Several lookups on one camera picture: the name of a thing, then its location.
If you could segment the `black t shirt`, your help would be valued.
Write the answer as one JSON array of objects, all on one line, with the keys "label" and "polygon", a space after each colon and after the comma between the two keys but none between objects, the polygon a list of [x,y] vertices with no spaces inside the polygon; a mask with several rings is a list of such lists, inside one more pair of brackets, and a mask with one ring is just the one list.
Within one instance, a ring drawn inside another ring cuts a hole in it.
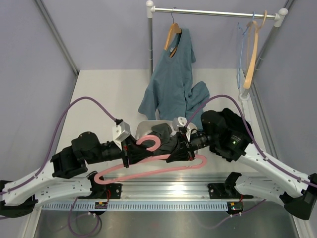
[{"label": "black t shirt", "polygon": [[[200,119],[202,129],[191,132],[191,136],[196,137],[196,151],[208,147],[210,152],[231,162],[244,155],[246,147],[252,143],[253,132],[250,124],[229,108],[220,112],[205,111]],[[151,152],[160,146],[159,138],[154,135],[137,139],[136,143]]]}]

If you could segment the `pink plastic hanger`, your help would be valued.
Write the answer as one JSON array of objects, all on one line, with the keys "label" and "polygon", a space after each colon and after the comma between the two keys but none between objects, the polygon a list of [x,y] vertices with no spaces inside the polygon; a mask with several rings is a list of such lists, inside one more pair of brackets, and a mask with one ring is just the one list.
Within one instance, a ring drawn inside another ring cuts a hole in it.
[{"label": "pink plastic hanger", "polygon": [[194,159],[198,159],[201,162],[199,164],[191,164],[190,165],[181,165],[176,167],[153,167],[153,166],[147,166],[147,163],[161,163],[163,160],[168,159],[170,154],[166,155],[159,155],[159,156],[150,156],[142,161],[132,165],[132,169],[136,168],[135,171],[136,174],[127,173],[124,174],[124,176],[117,177],[117,178],[108,178],[106,180],[102,180],[104,176],[106,176],[109,173],[113,173],[118,170],[124,169],[123,163],[115,165],[113,167],[109,167],[103,171],[100,171],[94,175],[94,182],[96,182],[99,185],[107,185],[110,183],[116,183],[120,181],[126,181],[130,179],[136,179],[136,178],[145,178],[148,176],[154,176],[159,174],[165,174],[165,173],[171,173],[171,172],[177,172],[177,171],[187,171],[187,170],[195,170],[200,169],[204,167],[207,164],[207,158],[204,155],[196,155]]}]

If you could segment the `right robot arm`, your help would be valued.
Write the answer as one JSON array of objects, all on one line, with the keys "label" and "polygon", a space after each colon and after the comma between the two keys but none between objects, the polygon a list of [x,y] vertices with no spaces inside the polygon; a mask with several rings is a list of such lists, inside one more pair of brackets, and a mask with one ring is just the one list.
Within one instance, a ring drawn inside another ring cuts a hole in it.
[{"label": "right robot arm", "polygon": [[317,175],[299,172],[264,152],[254,141],[252,130],[243,118],[225,108],[201,115],[203,128],[190,137],[177,132],[177,145],[167,162],[191,161],[195,151],[209,148],[228,162],[247,165],[267,177],[267,181],[231,172],[222,184],[229,198],[259,197],[275,202],[291,215],[308,220],[317,201]]}]

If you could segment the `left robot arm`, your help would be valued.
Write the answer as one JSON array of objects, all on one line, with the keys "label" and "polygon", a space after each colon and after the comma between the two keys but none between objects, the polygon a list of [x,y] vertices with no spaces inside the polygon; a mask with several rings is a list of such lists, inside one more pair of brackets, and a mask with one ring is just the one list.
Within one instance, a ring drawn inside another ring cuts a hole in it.
[{"label": "left robot arm", "polygon": [[120,166],[128,167],[151,157],[159,147],[160,139],[154,135],[139,140],[129,135],[119,143],[100,143],[94,133],[84,132],[31,175],[17,181],[2,180],[0,215],[18,218],[44,204],[72,197],[104,198],[107,184],[100,173],[79,177],[88,171],[88,165],[121,159]]}]

